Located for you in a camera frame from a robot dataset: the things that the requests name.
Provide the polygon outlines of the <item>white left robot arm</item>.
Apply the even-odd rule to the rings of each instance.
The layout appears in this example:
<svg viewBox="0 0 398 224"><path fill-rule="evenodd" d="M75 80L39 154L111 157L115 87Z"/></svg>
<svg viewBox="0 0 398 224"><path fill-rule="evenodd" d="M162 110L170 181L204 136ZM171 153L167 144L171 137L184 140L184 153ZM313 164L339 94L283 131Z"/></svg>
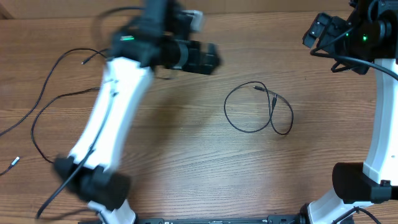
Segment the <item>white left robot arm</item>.
<svg viewBox="0 0 398 224"><path fill-rule="evenodd" d="M204 15L177 1L147 1L142 14L111 38L103 79L93 111L79 140L53 168L62 187L94 210L99 223L135 223L127 201L130 180L118 173L135 113L155 78L155 68L212 74L221 59L214 44L207 51L190 38L201 31Z"/></svg>

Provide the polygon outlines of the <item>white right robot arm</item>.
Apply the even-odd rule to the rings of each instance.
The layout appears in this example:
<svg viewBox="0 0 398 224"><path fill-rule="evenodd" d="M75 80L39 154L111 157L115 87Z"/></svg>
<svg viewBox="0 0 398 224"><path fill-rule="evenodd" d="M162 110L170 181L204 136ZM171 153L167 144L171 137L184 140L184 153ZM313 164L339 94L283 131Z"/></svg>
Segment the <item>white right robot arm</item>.
<svg viewBox="0 0 398 224"><path fill-rule="evenodd" d="M352 223L354 213L397 200L397 1L352 0L349 18L319 13L303 36L312 56L332 58L333 73L376 75L373 134L364 162L339 162L332 188L304 205L298 223Z"/></svg>

